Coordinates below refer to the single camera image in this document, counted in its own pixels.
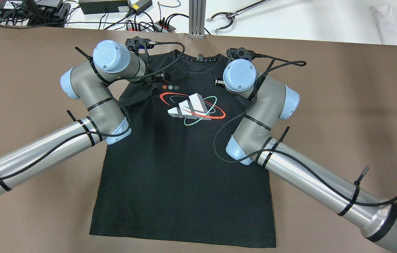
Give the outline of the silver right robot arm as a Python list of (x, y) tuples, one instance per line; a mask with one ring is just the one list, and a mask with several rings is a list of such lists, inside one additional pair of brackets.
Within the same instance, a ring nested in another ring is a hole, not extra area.
[(397, 253), (397, 195), (379, 200), (361, 189), (368, 168), (349, 182), (284, 144), (284, 136), (272, 138), (272, 127), (293, 114), (300, 96), (267, 75), (248, 59), (230, 60), (224, 69), (225, 89), (250, 101), (226, 146), (232, 162), (261, 165), (357, 226), (367, 240)]

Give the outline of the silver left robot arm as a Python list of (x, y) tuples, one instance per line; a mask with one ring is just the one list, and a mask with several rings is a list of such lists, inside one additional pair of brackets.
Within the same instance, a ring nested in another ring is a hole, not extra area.
[(152, 79), (148, 53), (139, 53), (140, 48), (104, 40), (86, 62), (61, 76), (63, 91), (81, 100), (89, 115), (1, 156), (0, 195), (102, 141), (110, 145), (131, 133), (130, 119), (108, 87), (118, 80)]

